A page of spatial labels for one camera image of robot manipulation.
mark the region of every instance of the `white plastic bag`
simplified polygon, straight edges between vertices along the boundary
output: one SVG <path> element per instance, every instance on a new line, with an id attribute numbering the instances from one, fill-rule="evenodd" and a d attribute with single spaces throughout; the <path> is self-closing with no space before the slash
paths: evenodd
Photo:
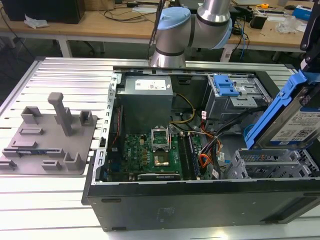
<path id="1" fill-rule="evenodd" d="M 295 33 L 296 28 L 302 24 L 295 16 L 288 16 L 284 21 L 278 22 L 275 29 L 281 34 Z"/>
<path id="2" fill-rule="evenodd" d="M 24 16 L 25 16 L 24 23 L 33 29 L 49 26 L 46 20 L 36 20 L 31 17 L 28 17 L 27 15 L 24 15 Z"/>

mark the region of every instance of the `motherboard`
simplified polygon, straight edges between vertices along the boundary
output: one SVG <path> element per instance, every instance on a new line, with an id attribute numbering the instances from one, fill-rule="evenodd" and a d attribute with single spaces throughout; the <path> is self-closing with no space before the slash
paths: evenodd
<path id="1" fill-rule="evenodd" d="M 157 149 L 155 145 L 168 142 L 169 149 Z M 198 153 L 202 149 L 198 134 L 126 134 L 122 160 L 109 160 L 107 175 L 123 176 L 127 181 L 156 181 L 200 179 Z"/>

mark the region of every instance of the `blue drive bracket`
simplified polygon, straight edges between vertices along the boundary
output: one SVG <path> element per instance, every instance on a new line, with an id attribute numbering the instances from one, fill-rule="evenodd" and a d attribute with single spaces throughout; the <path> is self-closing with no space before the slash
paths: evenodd
<path id="1" fill-rule="evenodd" d="M 227 75 L 214 75 L 213 83 L 221 97 L 238 97 L 240 95 Z"/>
<path id="2" fill-rule="evenodd" d="M 259 139 L 259 135 L 264 133 L 270 126 L 271 121 L 274 120 L 274 117 L 279 114 L 280 110 L 283 110 L 283 107 L 287 107 L 293 100 L 295 96 L 292 96 L 294 90 L 298 89 L 302 84 L 315 85 L 320 82 L 319 73 L 303 73 L 301 70 L 292 75 L 289 80 L 286 82 L 282 90 L 277 94 L 273 102 L 264 112 L 264 114 L 259 118 L 257 123 L 245 136 L 244 140 L 248 149 L 252 149 Z M 286 144 L 287 149 L 290 149 L 291 142 L 288 143 L 274 143 L 276 145 Z"/>

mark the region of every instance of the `slotted aluminum platform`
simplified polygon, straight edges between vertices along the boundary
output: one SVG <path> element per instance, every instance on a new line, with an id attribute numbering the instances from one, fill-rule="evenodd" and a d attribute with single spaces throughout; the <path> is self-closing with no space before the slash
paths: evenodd
<path id="1" fill-rule="evenodd" d="M 24 106 L 54 110 L 46 103 L 53 90 L 64 94 L 71 113 L 91 109 L 98 123 L 90 156 L 98 147 L 113 66 L 144 66 L 145 60 L 47 58 L 36 61 L 0 107 L 0 148 L 10 142 L 22 122 Z M 294 72 L 284 65 L 187 62 L 188 67 L 267 71 L 281 88 Z M 211 227 L 105 233 L 90 206 L 81 205 L 88 168 L 81 176 L 0 176 L 0 239 L 319 239 L 320 207 L 286 225 Z"/>

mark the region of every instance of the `power supply label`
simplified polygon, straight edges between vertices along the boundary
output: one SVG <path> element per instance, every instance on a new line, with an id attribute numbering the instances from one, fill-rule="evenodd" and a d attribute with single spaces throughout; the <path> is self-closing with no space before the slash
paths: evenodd
<path id="1" fill-rule="evenodd" d="M 299 111 L 271 139 L 271 142 L 277 142 L 278 145 L 303 142 L 318 128 L 320 128 L 320 112 Z"/>
<path id="2" fill-rule="evenodd" d="M 135 80 L 135 90 L 166 90 L 166 89 L 167 89 L 166 80 L 153 80 L 153 79 Z"/>

